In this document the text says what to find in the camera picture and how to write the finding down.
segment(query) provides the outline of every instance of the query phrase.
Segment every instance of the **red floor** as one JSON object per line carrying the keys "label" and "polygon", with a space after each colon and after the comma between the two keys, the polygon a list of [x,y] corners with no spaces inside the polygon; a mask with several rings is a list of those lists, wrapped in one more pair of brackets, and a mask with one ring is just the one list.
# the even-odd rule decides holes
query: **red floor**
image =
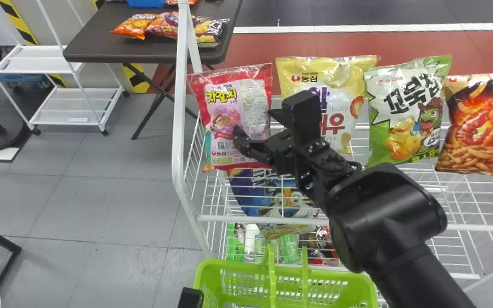
{"label": "red floor", "polygon": [[[350,56],[377,54],[378,65],[408,62],[430,55],[452,54],[450,74],[493,73],[493,32],[422,33],[270,33],[233,35],[227,58],[217,68],[274,62],[280,56]],[[159,65],[155,80],[168,66]],[[276,70],[273,93],[280,94]]]}

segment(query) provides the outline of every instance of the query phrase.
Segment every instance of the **white shelving unit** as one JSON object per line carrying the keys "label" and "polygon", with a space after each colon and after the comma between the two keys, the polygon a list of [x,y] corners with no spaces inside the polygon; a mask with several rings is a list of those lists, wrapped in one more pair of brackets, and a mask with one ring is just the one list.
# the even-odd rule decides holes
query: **white shelving unit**
{"label": "white shelving unit", "polygon": [[[74,5],[70,0],[66,1],[81,26],[84,26],[84,22],[74,8]],[[118,85],[117,88],[84,88],[80,82],[80,73],[85,64],[66,61],[63,57],[63,51],[66,46],[62,45],[41,0],[36,0],[36,2],[57,45],[25,46],[20,44],[15,37],[16,46],[0,62],[0,74],[45,74],[47,79],[54,85],[54,89],[49,93],[39,109],[37,109],[33,117],[27,119],[1,82],[0,88],[26,122],[29,129],[36,135],[41,133],[36,128],[36,125],[40,124],[96,125],[102,134],[106,135],[106,122],[117,100],[122,93],[125,96],[128,94],[124,91],[123,85],[108,64],[106,66],[113,78],[115,78]],[[49,74],[70,74],[75,79],[78,88],[59,88],[49,77]]]}

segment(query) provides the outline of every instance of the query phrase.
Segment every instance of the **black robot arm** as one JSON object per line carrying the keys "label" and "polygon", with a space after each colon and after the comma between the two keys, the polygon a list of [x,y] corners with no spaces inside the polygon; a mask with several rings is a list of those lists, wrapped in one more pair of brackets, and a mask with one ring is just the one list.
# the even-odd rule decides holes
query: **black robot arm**
{"label": "black robot arm", "polygon": [[321,105],[311,92],[290,96],[270,115],[285,130],[255,142],[237,126],[235,148],[278,174],[293,174],[329,218],[345,267],[366,271],[394,308],[475,307],[425,244],[447,226],[430,193],[392,164],[362,171],[332,150],[321,138]]}

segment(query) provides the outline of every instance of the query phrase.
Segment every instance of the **chip bag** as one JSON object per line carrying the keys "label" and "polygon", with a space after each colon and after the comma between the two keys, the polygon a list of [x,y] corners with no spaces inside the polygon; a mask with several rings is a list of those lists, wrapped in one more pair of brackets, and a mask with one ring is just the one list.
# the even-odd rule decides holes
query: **chip bag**
{"label": "chip bag", "polygon": [[[193,27],[199,47],[215,47],[220,43],[223,27],[229,19],[212,19],[193,16]],[[149,24],[147,33],[176,39],[178,37],[178,12],[163,12]]]}
{"label": "chip bag", "polygon": [[450,76],[444,86],[451,125],[436,170],[493,175],[493,74]]}
{"label": "chip bag", "polygon": [[277,58],[282,99],[303,90],[321,98],[321,136],[330,147],[349,153],[351,135],[365,95],[363,71],[376,65],[375,55],[346,58]]}
{"label": "chip bag", "polygon": [[172,37],[173,39],[177,38],[178,12],[162,12],[161,14],[158,14],[157,18],[147,26],[146,32]]}
{"label": "chip bag", "polygon": [[443,80],[451,60],[433,56],[365,72],[372,151],[367,167],[438,155]]}
{"label": "chip bag", "polygon": [[111,31],[111,33],[125,37],[135,37],[137,39],[145,39],[145,30],[158,14],[136,14],[131,18],[123,21],[119,26]]}
{"label": "chip bag", "polygon": [[264,167],[235,149],[232,132],[239,125],[252,140],[269,138],[272,64],[190,74],[187,80],[206,127],[209,164],[221,170]]}
{"label": "chip bag", "polygon": [[[188,1],[190,6],[193,6],[194,4],[197,3],[197,0],[189,0]],[[163,1],[164,4],[168,4],[170,6],[177,6],[178,5],[178,1],[177,0],[165,0]]]}
{"label": "chip bag", "polygon": [[[269,169],[228,170],[231,190],[243,212],[254,217],[317,218],[319,209],[295,188],[292,176],[283,180]],[[275,240],[286,234],[310,232],[313,225],[257,224],[260,234]]]}
{"label": "chip bag", "polygon": [[220,44],[223,27],[229,19],[212,19],[203,16],[195,18],[195,35],[199,47],[215,47]]}

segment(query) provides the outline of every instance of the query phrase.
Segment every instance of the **cart wheel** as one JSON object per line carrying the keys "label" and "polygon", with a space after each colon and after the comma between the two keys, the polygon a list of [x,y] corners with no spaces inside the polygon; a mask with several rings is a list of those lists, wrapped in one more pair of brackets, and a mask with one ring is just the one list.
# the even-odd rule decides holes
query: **cart wheel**
{"label": "cart wheel", "polygon": [[16,82],[16,81],[9,81],[9,82],[7,82],[7,86],[8,86],[9,88],[11,88],[11,89],[16,89],[16,88],[18,87],[18,85],[19,85],[19,84],[18,84],[18,82]]}
{"label": "cart wheel", "polygon": [[41,89],[48,89],[48,88],[50,88],[50,81],[43,78],[43,80],[41,80],[37,83],[37,86],[39,86],[39,88],[41,88]]}

